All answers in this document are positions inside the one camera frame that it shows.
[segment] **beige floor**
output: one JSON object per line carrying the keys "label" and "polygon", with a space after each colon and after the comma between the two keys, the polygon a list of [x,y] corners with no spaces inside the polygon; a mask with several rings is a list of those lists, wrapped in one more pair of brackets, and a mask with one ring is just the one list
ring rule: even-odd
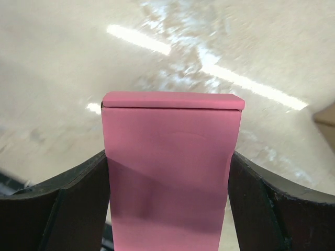
{"label": "beige floor", "polygon": [[234,93],[237,150],[335,195],[311,120],[335,100],[334,22],[331,0],[0,0],[0,169],[37,183],[100,151],[111,90]]}

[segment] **box lid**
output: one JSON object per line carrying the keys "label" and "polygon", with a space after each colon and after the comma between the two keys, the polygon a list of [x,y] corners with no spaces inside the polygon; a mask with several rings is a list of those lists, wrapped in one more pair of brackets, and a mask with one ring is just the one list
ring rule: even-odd
{"label": "box lid", "polygon": [[335,127],[335,103],[314,114],[314,121],[319,124]]}
{"label": "box lid", "polygon": [[110,92],[104,97],[102,105],[107,108],[243,110],[245,102],[233,94]]}

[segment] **pink box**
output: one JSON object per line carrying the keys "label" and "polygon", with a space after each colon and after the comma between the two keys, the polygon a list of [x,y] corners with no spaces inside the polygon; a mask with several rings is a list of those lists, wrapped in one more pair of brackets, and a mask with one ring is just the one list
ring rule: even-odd
{"label": "pink box", "polygon": [[217,251],[244,101],[111,92],[102,120],[116,251]]}

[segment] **brown box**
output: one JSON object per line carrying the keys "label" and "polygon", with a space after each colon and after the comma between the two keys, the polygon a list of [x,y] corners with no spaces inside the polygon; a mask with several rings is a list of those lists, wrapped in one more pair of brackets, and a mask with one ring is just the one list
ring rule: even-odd
{"label": "brown box", "polygon": [[335,152],[335,103],[314,114],[314,121]]}

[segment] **pink box top flap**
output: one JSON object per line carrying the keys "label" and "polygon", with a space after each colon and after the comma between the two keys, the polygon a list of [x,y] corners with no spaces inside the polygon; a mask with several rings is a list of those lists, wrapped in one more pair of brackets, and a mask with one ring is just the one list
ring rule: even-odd
{"label": "pink box top flap", "polygon": [[245,102],[233,94],[176,92],[110,92],[103,99],[110,108],[180,108],[243,110]]}

